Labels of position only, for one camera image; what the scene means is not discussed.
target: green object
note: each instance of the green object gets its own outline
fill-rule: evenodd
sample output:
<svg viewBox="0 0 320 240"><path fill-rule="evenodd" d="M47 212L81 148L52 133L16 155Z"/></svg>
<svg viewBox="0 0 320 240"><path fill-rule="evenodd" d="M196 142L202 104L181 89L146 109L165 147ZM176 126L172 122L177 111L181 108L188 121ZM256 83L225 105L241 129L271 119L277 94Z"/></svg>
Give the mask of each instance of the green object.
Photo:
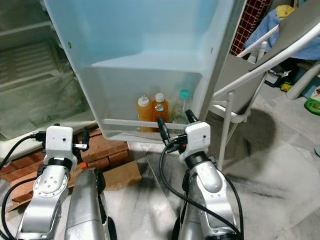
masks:
<svg viewBox="0 0 320 240"><path fill-rule="evenodd" d="M292 88L292 85L288 82L281 85L281 91L288 92L290 88Z"/></svg>
<svg viewBox="0 0 320 240"><path fill-rule="evenodd" d="M188 99L190 96L190 92L188 90L181 90L179 94L180 98L182 99Z"/></svg>
<svg viewBox="0 0 320 240"><path fill-rule="evenodd" d="M304 103L305 109L307 109L309 112L319 115L320 116L320 101L309 98L305 103Z"/></svg>

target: red tile wall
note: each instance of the red tile wall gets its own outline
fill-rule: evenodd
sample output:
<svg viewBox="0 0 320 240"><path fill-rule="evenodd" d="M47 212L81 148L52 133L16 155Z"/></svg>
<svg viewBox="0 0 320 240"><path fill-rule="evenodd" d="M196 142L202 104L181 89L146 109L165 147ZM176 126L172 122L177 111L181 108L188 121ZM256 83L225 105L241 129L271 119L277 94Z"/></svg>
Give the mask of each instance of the red tile wall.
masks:
<svg viewBox="0 0 320 240"><path fill-rule="evenodd" d="M247 0L231 46L232 55L241 53L245 42L264 17L271 2L272 0Z"/></svg>

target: refrigerator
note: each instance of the refrigerator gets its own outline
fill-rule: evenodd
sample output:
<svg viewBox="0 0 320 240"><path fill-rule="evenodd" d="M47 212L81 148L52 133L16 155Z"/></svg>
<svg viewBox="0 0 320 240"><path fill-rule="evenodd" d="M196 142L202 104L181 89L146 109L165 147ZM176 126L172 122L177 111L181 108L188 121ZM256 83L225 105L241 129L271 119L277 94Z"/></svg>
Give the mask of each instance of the refrigerator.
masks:
<svg viewBox="0 0 320 240"><path fill-rule="evenodd" d="M0 159L54 123L97 123L110 140L160 143L137 101L182 89L204 120L245 0L3 0ZM168 122L169 129L184 124ZM41 147L25 141L13 154Z"/></svg>

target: chair leg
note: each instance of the chair leg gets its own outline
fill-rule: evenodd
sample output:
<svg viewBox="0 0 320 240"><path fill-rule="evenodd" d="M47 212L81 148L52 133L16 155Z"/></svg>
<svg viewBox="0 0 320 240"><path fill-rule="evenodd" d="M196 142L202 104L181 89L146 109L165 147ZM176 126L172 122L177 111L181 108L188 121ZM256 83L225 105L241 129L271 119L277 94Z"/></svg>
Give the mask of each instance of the chair leg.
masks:
<svg viewBox="0 0 320 240"><path fill-rule="evenodd" d="M225 106L225 116L224 116L223 128L222 128L219 159L217 162L217 168L219 171L222 171L223 164L224 164L225 151L226 151L227 140L228 140L228 132L229 132L229 126L231 121L233 99L234 99L234 92L233 91L228 92L227 102Z"/></svg>
<svg viewBox="0 0 320 240"><path fill-rule="evenodd" d="M236 127L238 126L238 123L234 123L229 134L228 134L228 137L226 139L226 145L229 143L229 140L230 138L232 137L232 135L234 134L235 130L236 130Z"/></svg>

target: plastic bottle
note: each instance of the plastic bottle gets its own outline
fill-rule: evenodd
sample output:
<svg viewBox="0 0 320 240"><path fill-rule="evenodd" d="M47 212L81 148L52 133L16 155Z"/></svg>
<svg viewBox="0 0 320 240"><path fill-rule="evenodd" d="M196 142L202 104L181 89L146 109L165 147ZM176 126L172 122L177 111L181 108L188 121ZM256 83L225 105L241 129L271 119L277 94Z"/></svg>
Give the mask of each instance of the plastic bottle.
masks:
<svg viewBox="0 0 320 240"><path fill-rule="evenodd" d="M191 109L192 102L190 99L190 92L188 90L181 90L179 98L175 101L172 109L172 123L174 124L188 124L186 110Z"/></svg>
<svg viewBox="0 0 320 240"><path fill-rule="evenodd" d="M165 123L168 122L168 102L161 92L155 95L155 100L152 102L152 121L157 122L158 117L162 117Z"/></svg>
<svg viewBox="0 0 320 240"><path fill-rule="evenodd" d="M149 101L149 98L146 95L142 95L136 104L138 117L140 121L151 122L152 121L152 105ZM151 133L153 132L152 127L140 127L141 132Z"/></svg>

